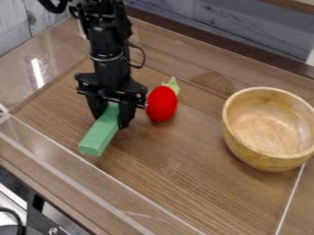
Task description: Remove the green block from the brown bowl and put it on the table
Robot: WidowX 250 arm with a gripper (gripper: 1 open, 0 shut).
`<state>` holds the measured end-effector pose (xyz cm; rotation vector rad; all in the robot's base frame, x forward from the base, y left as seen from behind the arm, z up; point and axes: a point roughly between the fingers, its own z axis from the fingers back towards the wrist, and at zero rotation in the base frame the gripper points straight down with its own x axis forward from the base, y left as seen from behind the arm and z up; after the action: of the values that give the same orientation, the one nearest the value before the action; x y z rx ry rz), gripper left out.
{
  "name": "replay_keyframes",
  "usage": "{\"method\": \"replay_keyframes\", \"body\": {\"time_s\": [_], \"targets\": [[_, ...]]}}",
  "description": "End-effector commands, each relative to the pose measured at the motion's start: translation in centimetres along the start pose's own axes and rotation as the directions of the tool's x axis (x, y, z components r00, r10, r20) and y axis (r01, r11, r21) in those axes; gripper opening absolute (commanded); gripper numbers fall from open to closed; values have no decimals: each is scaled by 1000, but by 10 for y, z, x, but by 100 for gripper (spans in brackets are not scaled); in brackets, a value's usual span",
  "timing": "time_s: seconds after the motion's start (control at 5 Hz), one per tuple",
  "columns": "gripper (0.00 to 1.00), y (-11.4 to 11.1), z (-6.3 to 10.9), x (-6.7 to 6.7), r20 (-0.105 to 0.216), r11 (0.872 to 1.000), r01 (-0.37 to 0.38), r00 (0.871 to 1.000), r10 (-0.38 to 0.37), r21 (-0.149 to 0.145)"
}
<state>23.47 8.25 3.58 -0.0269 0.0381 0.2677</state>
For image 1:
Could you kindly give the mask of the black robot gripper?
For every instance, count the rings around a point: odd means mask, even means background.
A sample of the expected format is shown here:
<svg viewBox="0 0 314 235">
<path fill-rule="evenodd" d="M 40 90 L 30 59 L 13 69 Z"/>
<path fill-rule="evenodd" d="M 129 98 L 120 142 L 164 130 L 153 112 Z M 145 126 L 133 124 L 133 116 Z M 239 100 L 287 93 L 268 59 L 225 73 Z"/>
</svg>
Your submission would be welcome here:
<svg viewBox="0 0 314 235">
<path fill-rule="evenodd" d="M 129 62 L 129 53 L 89 53 L 95 71 L 77 73 L 77 93 L 85 95 L 95 119 L 99 119 L 108 102 L 119 103 L 117 125 L 125 129 L 135 118 L 136 107 L 144 108 L 147 88 L 131 77 L 131 68 L 140 68 Z"/>
</svg>

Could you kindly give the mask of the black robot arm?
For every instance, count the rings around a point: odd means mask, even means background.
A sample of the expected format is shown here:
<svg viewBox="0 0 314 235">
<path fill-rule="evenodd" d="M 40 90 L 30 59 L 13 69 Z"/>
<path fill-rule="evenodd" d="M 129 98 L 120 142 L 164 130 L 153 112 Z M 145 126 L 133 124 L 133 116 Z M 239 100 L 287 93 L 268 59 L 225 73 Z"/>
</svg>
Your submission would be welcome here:
<svg viewBox="0 0 314 235">
<path fill-rule="evenodd" d="M 141 68 L 129 60 L 135 45 L 128 41 L 132 23 L 123 0 L 37 0 L 53 14 L 65 11 L 79 20 L 89 41 L 93 71 L 77 73 L 77 93 L 85 96 L 95 118 L 117 105 L 117 127 L 128 127 L 139 108 L 145 106 L 147 87 L 131 77 L 131 70 Z"/>
</svg>

